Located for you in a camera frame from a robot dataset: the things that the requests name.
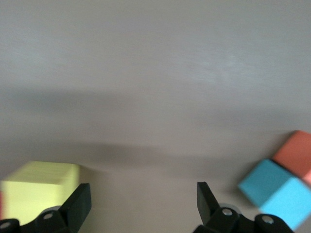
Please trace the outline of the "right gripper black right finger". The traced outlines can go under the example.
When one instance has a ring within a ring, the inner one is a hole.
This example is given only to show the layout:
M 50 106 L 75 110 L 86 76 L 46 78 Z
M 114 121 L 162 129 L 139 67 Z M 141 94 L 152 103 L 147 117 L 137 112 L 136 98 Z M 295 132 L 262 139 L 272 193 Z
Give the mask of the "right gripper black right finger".
M 230 207 L 221 207 L 206 182 L 197 183 L 197 208 L 202 220 L 195 233 L 292 233 L 279 217 L 259 214 L 254 220 Z

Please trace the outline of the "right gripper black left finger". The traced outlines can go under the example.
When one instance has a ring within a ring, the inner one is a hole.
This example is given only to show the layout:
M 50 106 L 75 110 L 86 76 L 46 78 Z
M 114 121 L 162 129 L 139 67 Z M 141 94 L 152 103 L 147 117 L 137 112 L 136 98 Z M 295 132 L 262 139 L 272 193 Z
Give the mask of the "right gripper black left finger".
M 80 184 L 58 210 L 48 210 L 20 225 L 15 218 L 0 221 L 2 233 L 77 233 L 92 208 L 89 183 Z

